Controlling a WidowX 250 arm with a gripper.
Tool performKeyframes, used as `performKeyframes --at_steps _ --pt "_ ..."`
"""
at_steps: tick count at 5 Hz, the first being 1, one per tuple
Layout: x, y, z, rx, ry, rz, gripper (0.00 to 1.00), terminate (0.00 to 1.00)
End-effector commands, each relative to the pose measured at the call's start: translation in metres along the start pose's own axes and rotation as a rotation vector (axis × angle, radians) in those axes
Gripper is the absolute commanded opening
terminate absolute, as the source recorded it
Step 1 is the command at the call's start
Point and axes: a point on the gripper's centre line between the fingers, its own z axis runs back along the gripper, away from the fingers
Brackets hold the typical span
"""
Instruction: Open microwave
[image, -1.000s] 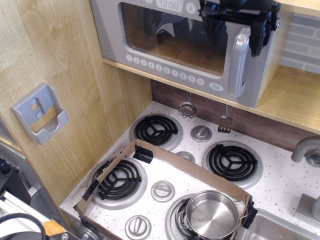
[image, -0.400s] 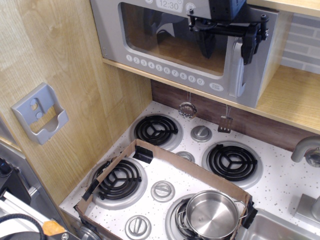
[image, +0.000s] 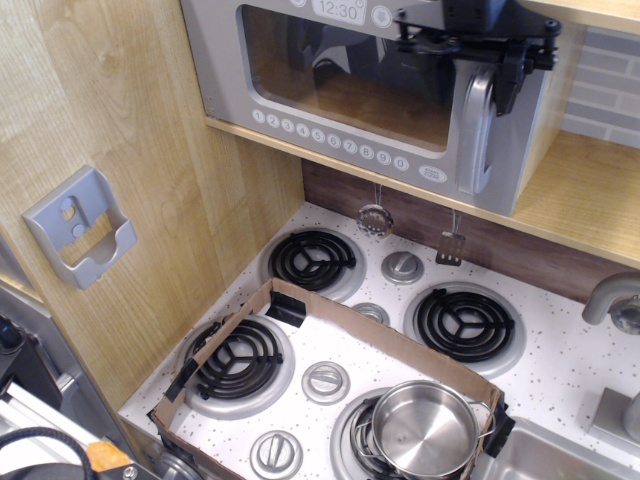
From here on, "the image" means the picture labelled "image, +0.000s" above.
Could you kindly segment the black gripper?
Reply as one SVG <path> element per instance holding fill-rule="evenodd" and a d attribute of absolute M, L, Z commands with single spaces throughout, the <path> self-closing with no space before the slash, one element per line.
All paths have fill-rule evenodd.
<path fill-rule="evenodd" d="M 557 62 L 561 23 L 517 1 L 425 1 L 399 8 L 399 49 L 406 54 L 407 89 L 450 106 L 456 80 L 451 57 L 497 63 L 496 114 L 509 114 L 525 78 Z"/>

